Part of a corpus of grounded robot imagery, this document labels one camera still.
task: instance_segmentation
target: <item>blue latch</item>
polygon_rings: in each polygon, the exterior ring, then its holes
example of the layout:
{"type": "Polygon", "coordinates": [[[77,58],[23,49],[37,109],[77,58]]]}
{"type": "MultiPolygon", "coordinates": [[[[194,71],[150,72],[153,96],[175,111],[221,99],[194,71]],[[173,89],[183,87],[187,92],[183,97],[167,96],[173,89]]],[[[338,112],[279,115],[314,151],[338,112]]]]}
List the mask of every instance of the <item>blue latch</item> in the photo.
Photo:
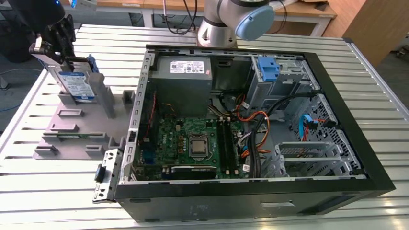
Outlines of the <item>blue latch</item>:
{"type": "Polygon", "coordinates": [[[279,74],[279,66],[274,58],[258,56],[258,68],[262,73],[263,81],[275,81],[279,74]]]}

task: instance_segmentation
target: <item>metal bracket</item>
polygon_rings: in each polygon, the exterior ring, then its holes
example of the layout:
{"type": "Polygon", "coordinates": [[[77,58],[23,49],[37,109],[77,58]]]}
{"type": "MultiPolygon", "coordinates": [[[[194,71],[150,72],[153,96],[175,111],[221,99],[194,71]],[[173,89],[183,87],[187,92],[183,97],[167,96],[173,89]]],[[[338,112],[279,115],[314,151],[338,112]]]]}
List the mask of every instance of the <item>metal bracket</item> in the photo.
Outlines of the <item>metal bracket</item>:
{"type": "Polygon", "coordinates": [[[113,149],[105,152],[102,163],[94,174],[94,197],[91,203],[115,203],[113,199],[114,190],[119,178],[122,151],[113,149]]]}

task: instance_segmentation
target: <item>sticker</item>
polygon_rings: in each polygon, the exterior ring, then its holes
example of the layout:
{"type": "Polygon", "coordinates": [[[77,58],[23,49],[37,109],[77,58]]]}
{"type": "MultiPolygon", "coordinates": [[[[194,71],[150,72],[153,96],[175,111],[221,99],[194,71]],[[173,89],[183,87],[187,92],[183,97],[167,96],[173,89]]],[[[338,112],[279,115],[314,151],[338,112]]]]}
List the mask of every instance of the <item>sticker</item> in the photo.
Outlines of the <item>sticker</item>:
{"type": "Polygon", "coordinates": [[[319,17],[322,17],[322,18],[333,18],[333,15],[319,14],[319,17]]]}
{"type": "Polygon", "coordinates": [[[134,6],[134,7],[139,7],[139,4],[130,4],[130,3],[122,3],[122,6],[134,6]]]}
{"type": "Polygon", "coordinates": [[[78,102],[89,102],[94,98],[94,92],[85,83],[86,76],[81,72],[58,72],[63,86],[78,102]]]}
{"type": "Polygon", "coordinates": [[[249,108],[249,104],[246,104],[245,102],[241,103],[242,107],[245,107],[246,109],[249,108]]]}
{"type": "Polygon", "coordinates": [[[250,171],[250,166],[246,165],[246,164],[243,164],[243,165],[242,165],[242,171],[243,171],[243,172],[249,172],[249,171],[250,171]]]}
{"type": "Polygon", "coordinates": [[[171,61],[170,73],[205,73],[203,61],[171,61]]]}

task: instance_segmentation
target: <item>aluminum extrusion table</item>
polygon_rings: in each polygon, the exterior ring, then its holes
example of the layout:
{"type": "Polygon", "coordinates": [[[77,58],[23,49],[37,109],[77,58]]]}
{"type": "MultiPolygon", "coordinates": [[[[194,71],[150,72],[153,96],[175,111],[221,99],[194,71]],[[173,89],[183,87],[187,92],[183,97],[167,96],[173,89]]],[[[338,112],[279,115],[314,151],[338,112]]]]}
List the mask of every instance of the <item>aluminum extrusion table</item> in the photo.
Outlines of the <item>aluminum extrusion table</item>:
{"type": "MultiPolygon", "coordinates": [[[[58,86],[42,71],[0,138],[0,229],[407,228],[409,113],[354,45],[338,38],[289,35],[237,43],[238,48],[318,54],[396,189],[322,216],[135,223],[118,204],[91,204],[99,161],[31,159],[59,102],[58,86]]],[[[193,33],[181,37],[158,28],[82,25],[78,29],[75,54],[91,53],[113,93],[137,88],[146,44],[193,46],[195,38],[193,33]]]]}

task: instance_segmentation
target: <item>table leg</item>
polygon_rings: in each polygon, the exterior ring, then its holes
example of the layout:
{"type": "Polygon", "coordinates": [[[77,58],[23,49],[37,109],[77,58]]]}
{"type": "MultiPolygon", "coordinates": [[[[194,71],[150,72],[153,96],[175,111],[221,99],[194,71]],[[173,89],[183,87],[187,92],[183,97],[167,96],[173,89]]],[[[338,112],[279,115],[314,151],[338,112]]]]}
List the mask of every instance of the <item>table leg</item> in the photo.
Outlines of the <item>table leg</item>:
{"type": "Polygon", "coordinates": [[[314,29],[310,36],[321,37],[329,23],[330,18],[319,18],[318,23],[314,25],[314,29]]]}
{"type": "Polygon", "coordinates": [[[7,82],[5,79],[0,76],[0,89],[5,89],[7,86],[7,82]]]}
{"type": "Polygon", "coordinates": [[[153,28],[153,10],[147,8],[142,8],[141,15],[142,15],[143,27],[153,28]]]}

